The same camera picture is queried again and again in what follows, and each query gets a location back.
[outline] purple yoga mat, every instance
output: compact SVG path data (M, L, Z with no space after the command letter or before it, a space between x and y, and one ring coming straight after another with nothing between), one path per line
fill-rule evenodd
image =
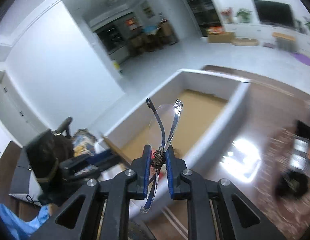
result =
M304 63L305 65L310 66L310 58L300 53L292 53L292 56L295 57L298 61Z

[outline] blue cloth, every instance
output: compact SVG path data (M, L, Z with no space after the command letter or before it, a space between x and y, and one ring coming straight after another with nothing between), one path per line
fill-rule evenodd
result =
M143 29L143 32L145 32L146 34L147 33L150 33L154 30L156 30L158 27L156 25L147 25L144 29Z
M16 240L27 240L40 226L50 218L48 205L43 206L38 215L30 222L17 217L5 205L0 204L0 217Z

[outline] metal screw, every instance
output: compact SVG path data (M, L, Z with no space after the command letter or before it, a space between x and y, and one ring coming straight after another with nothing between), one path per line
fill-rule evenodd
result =
M96 185L96 183L97 183L97 181L96 181L95 179L89 179L89 180L87 181L87 185L88 185L89 187L94 187L94 186Z
M190 176L190 175L193 174L193 171L190 170L190 169L185 169L185 170L183 170L183 174L184 174L185 176Z
M230 181L228 180L228 179L221 179L221 184L223 185L223 186L228 186L228 185L230 185Z
M127 175L127 176L133 176L134 174L135 174L135 172L131 169L125 171L125 175Z

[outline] television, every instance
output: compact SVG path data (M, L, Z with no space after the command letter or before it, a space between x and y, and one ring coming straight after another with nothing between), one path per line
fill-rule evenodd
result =
M254 1L262 24L294 28L294 20L289 4L271 1Z

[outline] cardboard bottom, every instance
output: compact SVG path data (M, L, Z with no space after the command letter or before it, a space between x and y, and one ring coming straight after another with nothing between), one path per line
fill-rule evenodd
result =
M171 144L175 155L182 158L210 127L227 100L192 90L184 90L177 98L183 102L183 110ZM148 125L121 150L133 160L142 156L145 144L148 144Z

